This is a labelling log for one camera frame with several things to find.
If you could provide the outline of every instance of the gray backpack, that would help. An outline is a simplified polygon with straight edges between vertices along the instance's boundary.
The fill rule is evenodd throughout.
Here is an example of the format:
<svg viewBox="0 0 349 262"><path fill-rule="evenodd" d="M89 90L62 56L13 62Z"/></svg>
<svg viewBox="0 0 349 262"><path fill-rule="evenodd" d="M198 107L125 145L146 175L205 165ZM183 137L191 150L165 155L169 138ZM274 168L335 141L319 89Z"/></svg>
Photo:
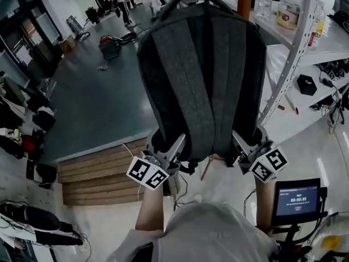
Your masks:
<svg viewBox="0 0 349 262"><path fill-rule="evenodd" d="M249 145L260 140L266 46L256 26L224 2L176 9L180 1L162 10L137 52L159 125L152 143L166 152L185 133L180 160L217 153L233 161L233 129Z"/></svg>

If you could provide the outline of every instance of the hand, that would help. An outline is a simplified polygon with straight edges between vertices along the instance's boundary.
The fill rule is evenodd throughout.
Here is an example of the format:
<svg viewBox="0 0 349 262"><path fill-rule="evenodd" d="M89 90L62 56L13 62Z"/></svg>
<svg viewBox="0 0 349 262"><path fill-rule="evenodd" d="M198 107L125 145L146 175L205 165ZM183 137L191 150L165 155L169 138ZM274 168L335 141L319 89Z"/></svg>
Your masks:
<svg viewBox="0 0 349 262"><path fill-rule="evenodd" d="M23 250L24 249L24 244L21 241L18 241L18 240L15 239L15 247L20 249L20 250Z"/></svg>

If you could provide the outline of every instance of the computer monitor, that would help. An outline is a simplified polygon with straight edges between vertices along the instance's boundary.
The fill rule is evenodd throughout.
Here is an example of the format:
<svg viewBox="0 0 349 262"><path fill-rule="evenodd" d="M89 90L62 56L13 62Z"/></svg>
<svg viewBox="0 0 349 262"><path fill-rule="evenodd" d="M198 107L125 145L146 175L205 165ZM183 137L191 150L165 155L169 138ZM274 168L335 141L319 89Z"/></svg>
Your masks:
<svg viewBox="0 0 349 262"><path fill-rule="evenodd" d="M279 181L275 184L272 226L317 220L321 180Z"/></svg>

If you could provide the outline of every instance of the white floor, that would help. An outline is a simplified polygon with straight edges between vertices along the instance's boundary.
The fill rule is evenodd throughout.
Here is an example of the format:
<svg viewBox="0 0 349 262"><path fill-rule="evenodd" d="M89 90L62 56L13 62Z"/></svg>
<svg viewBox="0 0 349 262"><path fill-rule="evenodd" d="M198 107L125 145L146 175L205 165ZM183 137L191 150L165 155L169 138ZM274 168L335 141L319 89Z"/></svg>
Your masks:
<svg viewBox="0 0 349 262"><path fill-rule="evenodd" d="M278 180L320 177L322 185L328 187L326 210L329 212L349 210L349 112L345 111L345 116L347 124L341 125L339 122L333 135L329 134L326 116L281 144L290 164L278 175ZM223 162L214 161L204 180L200 181L206 162L202 162L192 176L182 173L189 187L187 195L180 201L185 203L195 194L201 194L204 201L224 201L242 213L244 199L254 189L253 176L242 176L239 168L227 168ZM182 182L179 195L184 191L185 183ZM247 203L246 215L252 224L255 205L256 198L253 195ZM89 262L102 262L122 243L129 229L134 227L140 206L141 203L129 203L73 207L62 211L62 214L70 214L70 220L76 222L81 231L88 235L92 246ZM166 220L172 208L172 198L164 199ZM304 224L300 237L312 231L313 227L313 223ZM81 262L89 256L89 248L82 253L77 250L77 254L74 253L75 249L68 247L56 250L58 261Z"/></svg>

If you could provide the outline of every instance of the screen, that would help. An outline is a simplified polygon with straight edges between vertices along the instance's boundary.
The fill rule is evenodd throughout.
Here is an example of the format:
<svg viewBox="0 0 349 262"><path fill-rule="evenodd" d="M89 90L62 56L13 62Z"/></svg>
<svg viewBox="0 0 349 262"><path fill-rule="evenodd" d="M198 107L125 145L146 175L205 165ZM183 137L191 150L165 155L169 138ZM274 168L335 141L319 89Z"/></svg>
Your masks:
<svg viewBox="0 0 349 262"><path fill-rule="evenodd" d="M279 190L277 216L299 215L316 211L317 186Z"/></svg>

